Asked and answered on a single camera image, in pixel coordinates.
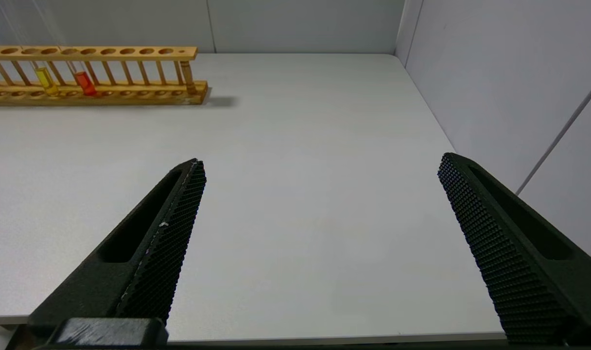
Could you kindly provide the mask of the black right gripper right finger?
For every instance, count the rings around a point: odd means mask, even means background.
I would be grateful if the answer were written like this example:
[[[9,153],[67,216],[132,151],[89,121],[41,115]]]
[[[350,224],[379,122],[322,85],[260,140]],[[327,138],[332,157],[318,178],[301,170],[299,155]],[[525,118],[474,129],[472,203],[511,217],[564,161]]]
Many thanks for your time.
[[[507,342],[591,347],[591,256],[471,159],[437,176]]]

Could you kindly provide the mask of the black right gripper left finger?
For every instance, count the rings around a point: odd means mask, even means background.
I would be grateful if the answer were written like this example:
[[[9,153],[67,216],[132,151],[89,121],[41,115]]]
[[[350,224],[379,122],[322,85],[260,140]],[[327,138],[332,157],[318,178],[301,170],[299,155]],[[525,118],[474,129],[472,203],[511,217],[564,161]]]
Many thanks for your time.
[[[207,178],[204,163],[171,169],[30,314],[37,336],[72,317],[166,322]]]

